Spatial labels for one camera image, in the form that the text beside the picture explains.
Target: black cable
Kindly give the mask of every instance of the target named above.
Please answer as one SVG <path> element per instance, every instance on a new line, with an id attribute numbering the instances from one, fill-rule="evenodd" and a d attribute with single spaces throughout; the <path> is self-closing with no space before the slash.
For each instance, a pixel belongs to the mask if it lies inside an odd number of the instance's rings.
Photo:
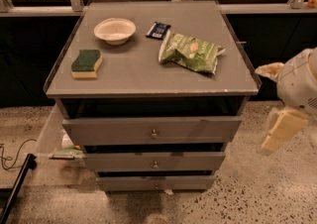
<path id="1" fill-rule="evenodd" d="M 30 141 L 35 141 L 35 142 L 36 142 L 36 140 L 30 139 L 30 140 L 26 140 L 24 143 L 22 143 L 21 146 L 20 146 L 20 148 L 19 148 L 19 150 L 18 150 L 18 153 L 17 153 L 17 155 L 16 155 L 16 158 L 15 158 L 14 162 L 13 162 L 13 164 L 12 164 L 10 167 L 6 165 L 6 162 L 12 161 L 13 158 L 12 158 L 12 157 L 7 157 L 7 158 L 4 157 L 4 144 L 0 144 L 0 151 L 2 151 L 2 153 L 1 153 L 1 155 L 0 155 L 2 169 L 4 169 L 5 171 L 8 171 L 8 170 L 10 170 L 11 168 L 18 168 L 18 167 L 14 167 L 14 165 L 16 164 L 16 162 L 17 162 L 17 160 L 18 160 L 18 156 L 19 156 L 19 154 L 20 154 L 20 151 L 21 151 L 22 147 L 23 147 L 27 142 L 30 142 Z"/>

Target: cabinet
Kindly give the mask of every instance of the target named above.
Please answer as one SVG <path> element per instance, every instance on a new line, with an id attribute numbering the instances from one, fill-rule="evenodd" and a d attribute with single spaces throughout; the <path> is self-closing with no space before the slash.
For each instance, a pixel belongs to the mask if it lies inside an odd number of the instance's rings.
<path id="1" fill-rule="evenodd" d="M 119 47 L 93 35 L 99 22 L 113 17 L 137 26 Z M 159 64 L 161 41 L 146 38 L 155 21 L 225 47 L 216 75 Z M 71 76 L 71 63 L 84 49 L 102 54 L 97 79 Z M 213 1 L 94 2 L 61 55 L 46 93 L 105 191 L 209 188 L 246 102 L 260 87 Z"/>

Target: drawer handle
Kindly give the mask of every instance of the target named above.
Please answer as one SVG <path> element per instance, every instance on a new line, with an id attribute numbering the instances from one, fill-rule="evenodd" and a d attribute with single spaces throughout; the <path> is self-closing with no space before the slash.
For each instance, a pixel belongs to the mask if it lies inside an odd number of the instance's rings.
<path id="1" fill-rule="evenodd" d="M 158 162 L 154 162 L 153 163 L 153 168 L 158 169 L 159 168 L 159 163 Z"/>
<path id="2" fill-rule="evenodd" d="M 157 130 L 156 129 L 153 129 L 152 130 L 152 133 L 151 133 L 151 139 L 155 140 L 158 138 L 158 133 L 157 133 Z"/>

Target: bowl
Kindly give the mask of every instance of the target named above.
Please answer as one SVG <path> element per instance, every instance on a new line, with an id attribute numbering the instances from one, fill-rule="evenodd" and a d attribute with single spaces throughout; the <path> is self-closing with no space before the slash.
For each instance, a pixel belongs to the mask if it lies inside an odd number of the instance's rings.
<path id="1" fill-rule="evenodd" d="M 120 18 L 107 19 L 99 23 L 94 29 L 97 38 L 112 46 L 126 43 L 135 32 L 136 25 L 133 22 Z"/>

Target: gray drawer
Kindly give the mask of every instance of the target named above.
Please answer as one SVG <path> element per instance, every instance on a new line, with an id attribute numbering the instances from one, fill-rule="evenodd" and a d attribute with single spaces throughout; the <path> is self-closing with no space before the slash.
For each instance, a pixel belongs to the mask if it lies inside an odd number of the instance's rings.
<path id="1" fill-rule="evenodd" d="M 79 118 L 62 126 L 75 145 L 229 142 L 240 117 Z"/>
<path id="2" fill-rule="evenodd" d="M 137 153 L 85 155 L 95 171 L 216 170 L 225 153 Z"/>
<path id="3" fill-rule="evenodd" d="M 206 190 L 214 180 L 214 175 L 103 177 L 97 178 L 97 184 L 104 191 Z"/>

